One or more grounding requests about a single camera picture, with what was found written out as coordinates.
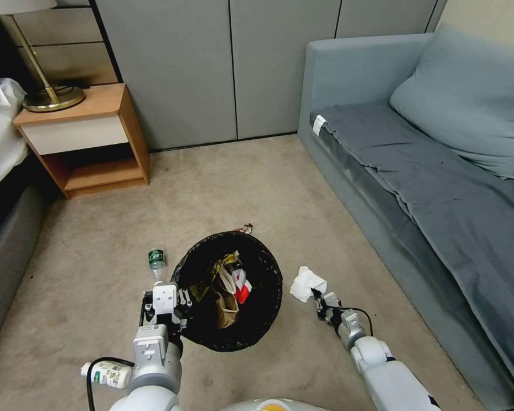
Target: plastic bottle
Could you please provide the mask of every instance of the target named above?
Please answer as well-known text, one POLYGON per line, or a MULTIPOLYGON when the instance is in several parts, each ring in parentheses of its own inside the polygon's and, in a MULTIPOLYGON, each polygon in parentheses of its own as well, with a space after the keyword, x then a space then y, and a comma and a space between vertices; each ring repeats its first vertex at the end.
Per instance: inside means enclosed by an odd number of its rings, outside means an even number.
POLYGON ((153 248, 148 252, 148 265, 154 276, 154 281, 169 281, 167 256, 164 250, 153 248))
MULTIPOLYGON (((90 362, 80 368, 80 375, 86 377, 90 362)), ((133 368, 112 361, 101 361, 91 369, 91 380, 109 387, 124 389, 130 381, 133 368)))

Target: nightstand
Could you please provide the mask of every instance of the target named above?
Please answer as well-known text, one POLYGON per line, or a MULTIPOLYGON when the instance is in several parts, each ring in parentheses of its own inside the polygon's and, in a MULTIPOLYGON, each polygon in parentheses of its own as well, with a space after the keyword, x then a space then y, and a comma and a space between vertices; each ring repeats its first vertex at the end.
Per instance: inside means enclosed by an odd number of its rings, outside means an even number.
POLYGON ((65 197, 148 184, 150 157, 125 84, 94 86, 62 111, 13 123, 65 197))

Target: blue pillow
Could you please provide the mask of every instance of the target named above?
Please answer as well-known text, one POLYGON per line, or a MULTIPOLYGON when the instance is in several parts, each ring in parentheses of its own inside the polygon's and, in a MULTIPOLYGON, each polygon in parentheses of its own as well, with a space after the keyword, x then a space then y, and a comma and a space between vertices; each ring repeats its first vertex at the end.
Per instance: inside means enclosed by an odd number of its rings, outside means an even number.
POLYGON ((514 179, 514 47, 442 25, 390 104, 461 157, 514 179))

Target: brass lamp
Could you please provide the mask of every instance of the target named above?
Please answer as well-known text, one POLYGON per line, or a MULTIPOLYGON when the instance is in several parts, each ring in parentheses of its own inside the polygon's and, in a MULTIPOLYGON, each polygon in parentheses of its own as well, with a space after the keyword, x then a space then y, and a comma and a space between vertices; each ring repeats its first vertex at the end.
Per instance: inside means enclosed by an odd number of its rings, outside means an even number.
POLYGON ((23 101, 23 107, 29 111, 48 112, 72 107, 84 100, 86 95, 78 87, 52 87, 46 79, 32 47, 27 42, 25 35, 13 17, 13 14, 27 13, 29 11, 45 10, 55 7, 55 0, 0 0, 0 15, 4 15, 10 22, 21 45, 25 49, 30 62, 33 64, 40 80, 44 84, 44 90, 36 94, 28 95, 23 101))

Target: lamp base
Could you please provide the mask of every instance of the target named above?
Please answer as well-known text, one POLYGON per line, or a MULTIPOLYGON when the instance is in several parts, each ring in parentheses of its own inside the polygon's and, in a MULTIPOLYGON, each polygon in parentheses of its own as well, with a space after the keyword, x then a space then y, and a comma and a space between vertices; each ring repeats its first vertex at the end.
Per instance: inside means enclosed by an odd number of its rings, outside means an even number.
POLYGON ((54 103, 45 90, 38 91, 35 94, 27 95, 23 101, 23 107, 34 112, 49 112, 64 110, 83 102, 86 94, 81 88, 62 86, 54 87, 55 93, 59 99, 59 103, 54 103))

